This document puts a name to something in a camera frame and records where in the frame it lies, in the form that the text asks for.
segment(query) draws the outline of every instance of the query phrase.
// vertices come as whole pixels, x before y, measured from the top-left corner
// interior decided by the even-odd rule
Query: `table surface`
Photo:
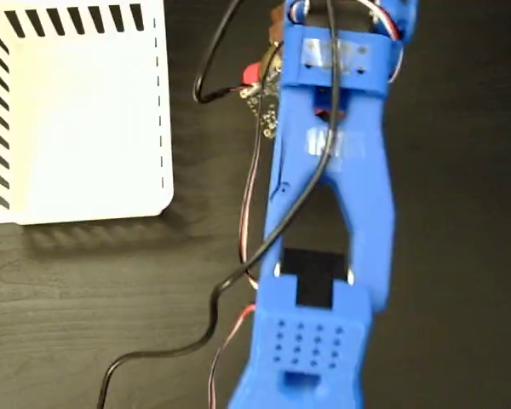
[[[237,263],[255,121],[236,97],[199,107],[190,96],[227,0],[165,3],[174,203],[153,219],[0,226],[0,409],[94,407],[116,355],[198,337],[210,288]],[[274,3],[243,7],[209,86],[235,82],[260,57]],[[389,307],[363,370],[366,407],[511,408],[511,0],[421,3],[385,121],[397,239]],[[266,141],[252,244],[270,151]],[[341,251],[337,220],[320,190],[288,243]],[[204,407],[218,339],[252,297],[245,283],[224,297],[208,348],[122,368],[107,408]],[[241,332],[217,377],[220,407],[247,357],[249,326]]]

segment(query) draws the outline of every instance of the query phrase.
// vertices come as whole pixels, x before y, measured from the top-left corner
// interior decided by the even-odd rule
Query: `white wire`
[[[229,332],[225,342],[221,345],[214,355],[214,359],[212,360],[212,364],[210,365],[210,374],[208,377],[208,407],[209,409],[216,409],[216,397],[215,397],[215,369],[218,364],[218,360],[220,359],[221,352],[227,347],[227,345],[232,341],[232,339],[237,335],[238,330],[244,323],[246,317],[253,313],[256,310],[255,304],[250,304],[246,307],[240,316],[237,318],[237,322]]]
[[[368,8],[371,13],[382,22],[384,25],[384,28],[388,32],[388,35],[392,40],[399,41],[399,32],[398,29],[393,22],[393,20],[390,18],[388,13],[386,13],[379,5],[371,2],[370,0],[355,0],[356,2],[363,4],[366,8]],[[388,80],[389,83],[392,83],[395,81],[395,79],[398,77],[399,72],[401,71],[401,66],[403,65],[403,47],[401,47],[401,50],[399,51],[399,58],[398,63],[396,64],[392,76]]]

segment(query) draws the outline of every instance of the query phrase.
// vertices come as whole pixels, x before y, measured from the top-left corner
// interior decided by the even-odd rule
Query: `blue plastic link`
[[[416,2],[382,5],[409,39]],[[315,110],[330,108],[330,32],[295,25],[288,13],[266,236],[307,185],[328,133]],[[261,263],[250,360],[231,409],[363,407],[359,374],[372,315],[385,308],[390,283],[394,208],[382,115],[399,43],[379,33],[339,32],[339,38],[346,116],[322,182],[333,188],[351,234],[354,283],[334,282],[331,309],[296,305],[297,278],[280,272],[283,240],[277,240]]]

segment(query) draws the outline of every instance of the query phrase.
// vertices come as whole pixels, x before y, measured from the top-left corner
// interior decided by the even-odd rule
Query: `small hole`
[[[116,25],[116,28],[119,32],[125,31],[125,26],[123,25],[123,16],[121,15],[121,6],[112,5],[110,6],[110,12],[112,13],[113,22]]]
[[[85,29],[83,28],[82,16],[79,14],[79,9],[77,7],[69,7],[67,8],[68,14],[72,19],[72,23],[76,28],[76,32],[78,34],[85,34]]]
[[[40,16],[37,15],[36,10],[27,10],[26,16],[28,17],[28,20],[32,23],[32,26],[34,27],[34,31],[39,37],[45,37],[45,32],[43,32],[43,26],[42,21],[40,21]]]
[[[139,4],[131,4],[130,12],[135,20],[136,30],[139,32],[144,31],[144,19],[142,18],[142,7]]]
[[[62,25],[62,21],[60,20],[59,10],[57,9],[47,9],[49,19],[53,24],[53,27],[57,31],[57,34],[60,36],[65,35],[65,27]]]
[[[5,14],[6,14],[6,17],[8,18],[11,28],[13,28],[15,31],[15,34],[17,34],[17,37],[25,38],[25,32],[23,31],[23,27],[20,24],[19,17],[17,16],[17,13],[15,13],[14,11],[6,11]]]
[[[104,22],[102,21],[102,15],[100,14],[100,8],[98,6],[89,6],[89,13],[95,23],[96,32],[102,34],[104,32]]]

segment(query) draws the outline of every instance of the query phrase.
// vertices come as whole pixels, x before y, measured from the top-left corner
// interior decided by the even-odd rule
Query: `wire bundle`
[[[387,31],[392,39],[399,39],[399,32],[395,27],[392,19],[389,18],[388,14],[379,6],[376,6],[374,3],[369,0],[356,0],[360,3],[365,4],[371,12],[382,21],[383,25],[387,28]],[[237,87],[226,87],[222,89],[218,89],[217,91],[211,92],[207,95],[202,94],[202,88],[204,84],[204,79],[209,70],[210,64],[214,58],[215,51],[219,46],[226,29],[228,28],[233,16],[235,15],[239,4],[241,4],[242,0],[232,0],[229,4],[227,11],[218,26],[218,29],[215,35],[212,37],[210,42],[210,46],[204,53],[203,62],[201,67],[198,70],[198,74],[195,78],[195,83],[193,85],[193,98],[195,101],[199,103],[209,103],[215,101],[219,98],[222,98],[225,95],[233,92],[238,89]],[[294,218],[298,214],[301,207],[307,202],[308,197],[313,192],[314,188],[316,188],[321,176],[324,174],[325,168],[327,164],[330,162],[333,146],[335,145],[336,140],[336,131],[338,125],[338,115],[339,115],[339,100],[340,100],[340,80],[341,80],[341,70],[339,63],[339,50],[338,50],[338,37],[337,37],[337,28],[336,28],[336,17],[335,17],[335,9],[333,7],[333,0],[326,0],[326,5],[328,9],[328,18],[330,23],[330,31],[331,31],[331,57],[332,57],[332,68],[331,68],[331,112],[330,112],[330,127],[329,133],[327,135],[324,151],[320,156],[319,163],[314,171],[313,176],[308,181],[305,189],[301,193],[301,195],[297,198],[295,203],[290,207],[290,209],[284,215],[282,221],[278,224],[278,226],[266,237],[264,242],[259,246],[259,248],[255,251],[254,255],[247,259],[246,254],[246,245],[247,245],[247,235],[248,235],[248,224],[249,224],[249,216],[250,216],[250,201],[253,192],[253,186],[255,181],[255,175],[259,163],[259,156],[261,150],[261,115],[262,115],[262,96],[263,92],[261,91],[260,95],[260,104],[259,104],[259,112],[257,118],[257,128],[256,128],[256,136],[255,136],[255,150],[252,156],[252,162],[250,165],[250,172],[246,183],[246,188],[244,190],[244,198],[243,198],[243,206],[241,210],[241,221],[239,228],[239,256],[241,259],[241,265],[237,267],[231,274],[229,274],[224,280],[218,283],[210,294],[209,301],[209,323],[204,334],[193,343],[188,345],[176,348],[176,349],[166,349],[166,350],[153,350],[153,351],[135,351],[128,354],[124,354],[116,358],[107,368],[104,377],[102,378],[100,385],[100,393],[99,399],[97,403],[97,409],[104,409],[106,405],[106,397],[107,392],[110,386],[110,382],[115,371],[122,366],[123,364],[130,362],[132,360],[149,360],[149,359],[163,359],[163,358],[174,358],[178,356],[182,356],[185,354],[190,354],[191,352],[197,351],[205,346],[210,339],[213,337],[215,333],[215,329],[217,327],[218,322],[218,302],[221,295],[231,288],[237,281],[239,281],[244,275],[247,275],[252,286],[257,289],[258,285],[256,279],[251,275],[250,268],[252,268],[256,263],[258,263],[261,258],[265,255],[267,250],[275,243],[275,241],[280,237],[285,229],[293,222]],[[278,53],[280,44],[275,50],[274,53]],[[268,74],[269,67],[271,62],[273,61],[273,56],[269,59],[267,63],[265,75],[262,79],[262,85],[266,81],[266,77]],[[212,366],[210,368],[210,377],[209,377],[209,404],[210,408],[215,408],[215,388],[214,388],[214,377],[215,377],[215,369],[217,365],[217,361],[221,355],[222,350],[231,342],[234,335],[237,333],[238,328],[241,326],[245,317],[255,310],[255,304],[251,304],[244,312],[240,315],[236,325],[233,327],[232,332],[227,337],[224,344],[218,349],[218,352],[212,362]]]

